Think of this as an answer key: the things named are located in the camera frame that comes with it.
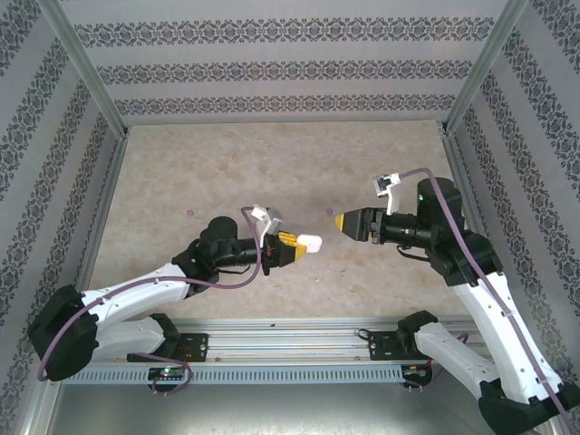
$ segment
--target beige floor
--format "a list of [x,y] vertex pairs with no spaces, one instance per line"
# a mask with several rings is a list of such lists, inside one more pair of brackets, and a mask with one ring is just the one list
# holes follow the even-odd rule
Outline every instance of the beige floor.
[[[428,265],[394,246],[356,243],[326,209],[380,207],[371,178],[428,166],[450,177],[432,121],[208,124],[134,127],[102,238],[92,288],[170,261],[213,217],[228,215],[249,237],[239,209],[260,204],[285,229],[319,234],[319,254],[240,290],[209,289],[159,307],[171,317],[265,318],[465,314]],[[414,212],[416,182],[404,183],[401,211]],[[186,211],[194,209],[195,215]],[[234,283],[239,276],[224,276]]]

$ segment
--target patterned wallpaper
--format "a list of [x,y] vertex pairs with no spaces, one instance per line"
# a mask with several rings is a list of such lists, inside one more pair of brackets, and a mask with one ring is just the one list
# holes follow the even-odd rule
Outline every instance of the patterned wallpaper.
[[0,434],[38,363],[25,331],[74,282],[117,139],[32,0],[0,1]]
[[530,2],[454,132],[522,316],[568,382],[580,376],[579,34],[577,3]]
[[506,0],[62,5],[128,125],[443,121]]

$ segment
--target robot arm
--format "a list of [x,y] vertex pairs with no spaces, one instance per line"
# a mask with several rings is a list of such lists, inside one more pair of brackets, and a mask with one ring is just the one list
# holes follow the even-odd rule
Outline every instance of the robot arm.
[[[295,236],[280,231],[282,217],[272,208],[254,206],[252,216],[256,218],[257,244],[253,237],[237,238],[234,219],[216,217],[185,251],[153,272],[81,294],[71,285],[58,289],[28,330],[41,358],[61,328],[82,309],[88,311],[73,321],[54,347],[46,364],[48,378],[60,381],[77,373],[90,361],[128,353],[175,358],[180,334],[166,315],[127,320],[155,306],[198,295],[210,286],[243,286],[220,285],[219,275],[238,273],[224,270],[224,267],[256,264],[258,248],[262,270],[269,275],[271,268],[294,263],[304,253],[317,252],[322,245],[319,236]],[[118,294],[108,298],[113,292]]]
[[[394,187],[400,182],[399,174],[375,177],[376,193],[379,197],[389,197],[388,207],[353,210],[339,216],[336,225],[357,241],[367,241],[370,237],[374,244],[396,243],[400,252],[411,247],[424,249],[425,257],[402,254],[428,261],[443,276],[468,308],[494,362],[456,340],[435,316],[423,315],[426,312],[412,314],[399,322],[397,335],[402,348],[429,356],[458,379],[478,400],[484,419],[497,433],[520,433],[557,415],[546,387],[551,387],[566,410],[579,404],[580,389],[564,384],[534,343],[511,297],[493,246],[485,237],[463,229],[461,195],[452,181],[437,179],[469,252],[504,304],[487,288],[459,248],[430,180],[424,179],[418,185],[416,216],[396,212],[398,201],[394,198]],[[522,340],[545,375],[543,382]]]

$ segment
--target white object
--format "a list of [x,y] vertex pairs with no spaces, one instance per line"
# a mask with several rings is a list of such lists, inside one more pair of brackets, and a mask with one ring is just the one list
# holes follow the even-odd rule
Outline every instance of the white object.
[[260,239],[260,247],[264,247],[264,236],[266,234],[276,234],[284,223],[282,215],[275,208],[263,208],[254,205],[252,216],[256,218],[256,232]]
[[395,188],[395,186],[401,184],[399,172],[395,172],[391,175],[377,175],[372,179],[372,184],[374,185],[377,197],[387,197],[387,215],[390,216],[399,211],[401,193],[398,188]]
[[[131,279],[122,284],[112,287],[105,287],[99,290],[89,290],[84,292],[82,302],[84,305],[103,297],[113,290],[129,283],[140,281],[146,278],[160,278],[162,276],[185,277],[179,266],[167,263],[163,267],[154,270],[150,274]],[[183,281],[159,281],[157,283],[137,285],[111,299],[105,299],[104,304],[99,304],[89,310],[89,314],[97,314],[97,327],[99,332],[123,320],[127,320],[134,315],[141,314],[158,305],[177,302],[185,299],[188,294],[189,283]]]
[[[493,273],[488,275],[488,279],[511,310],[511,315],[514,316],[534,358],[546,375],[547,382],[554,392],[558,392],[558,384],[562,383],[562,379],[554,372],[534,343],[511,297],[506,277]],[[465,284],[456,285],[453,289],[468,308],[495,364],[483,363],[466,345],[459,343],[455,338],[453,340],[449,337],[444,338],[443,332],[430,324],[421,327],[415,334],[418,349],[441,363],[476,398],[481,395],[479,383],[488,380],[491,370],[489,364],[492,364],[497,370],[501,388],[508,399],[526,404],[532,397],[537,397],[541,401],[546,399],[547,391],[544,385],[537,381],[536,372],[516,332],[485,284],[479,280],[475,287]],[[478,368],[485,370],[486,373],[481,370],[475,373]]]
[[114,324],[99,331],[95,340],[99,346],[92,352],[93,363],[123,358],[128,353],[152,353],[165,341],[163,329],[150,317],[133,322]]
[[308,254],[316,254],[323,245],[323,238],[314,234],[301,234],[296,238],[296,243],[305,246]]

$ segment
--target striped wall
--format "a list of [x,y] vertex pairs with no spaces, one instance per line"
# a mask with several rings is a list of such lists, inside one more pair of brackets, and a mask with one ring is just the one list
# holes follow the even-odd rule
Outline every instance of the striped wall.
[[568,382],[580,376],[579,13],[578,0],[530,1],[454,131],[517,305]]
[[62,1],[128,125],[443,121],[505,4]]
[[25,331],[74,282],[117,139],[31,0],[0,1],[0,434],[38,363]]

